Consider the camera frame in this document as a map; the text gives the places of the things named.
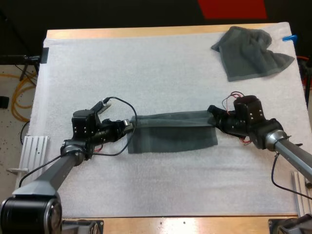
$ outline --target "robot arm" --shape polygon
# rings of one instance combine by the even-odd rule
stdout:
[[[0,208],[0,234],[63,233],[62,207],[57,193],[71,169],[91,159],[98,145],[115,142],[134,130],[128,120],[100,122],[98,114],[107,109],[109,98],[97,103],[91,110],[76,111],[72,117],[73,137],[65,140],[59,156],[49,169],[29,184],[18,188]],[[69,233],[91,233],[96,223],[67,227]]]
[[[312,155],[291,143],[275,118],[265,119],[261,102],[256,96],[238,97],[234,108],[234,111],[228,112],[213,105],[208,108],[218,129],[235,137],[249,137],[258,149],[279,152],[312,181]]]

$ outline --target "blue clip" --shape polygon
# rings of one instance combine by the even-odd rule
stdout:
[[[297,35],[291,35],[291,36],[283,37],[283,41],[288,41],[288,40],[292,40],[293,44],[296,45],[298,37],[297,37]]]

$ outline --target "floor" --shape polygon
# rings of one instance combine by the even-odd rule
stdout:
[[[29,67],[28,71],[33,72],[34,68]],[[20,75],[21,71],[14,65],[0,65],[0,74]],[[0,96],[12,96],[15,87],[19,83],[16,78],[0,77]],[[25,92],[19,99],[21,104],[30,104],[33,101],[35,90]],[[11,99],[8,109],[0,109],[0,202],[6,199],[14,191],[16,176],[6,171],[8,168],[18,168],[22,144],[20,143],[20,131],[24,122],[16,120],[10,110]],[[20,112],[25,117],[30,117],[31,109]],[[312,98],[309,105],[309,117],[312,125]]]

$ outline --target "wooden table edge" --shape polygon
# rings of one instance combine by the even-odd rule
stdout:
[[[223,25],[176,26],[176,27],[60,29],[60,30],[48,30],[46,38],[96,39],[96,38],[126,38],[126,37],[185,35],[197,33],[225,32],[231,26],[258,29],[273,24],[274,23],[252,23],[252,24],[223,24]]]
[[[105,234],[269,234],[269,219],[287,218],[296,216],[133,217],[85,220],[99,220],[104,226]]]

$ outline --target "gray towel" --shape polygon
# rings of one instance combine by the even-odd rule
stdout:
[[[267,50],[272,39],[263,30],[233,26],[211,48],[220,52],[229,81],[269,76],[286,69],[293,57]]]
[[[138,116],[128,152],[181,152],[217,145],[214,121],[212,114],[207,111]]]

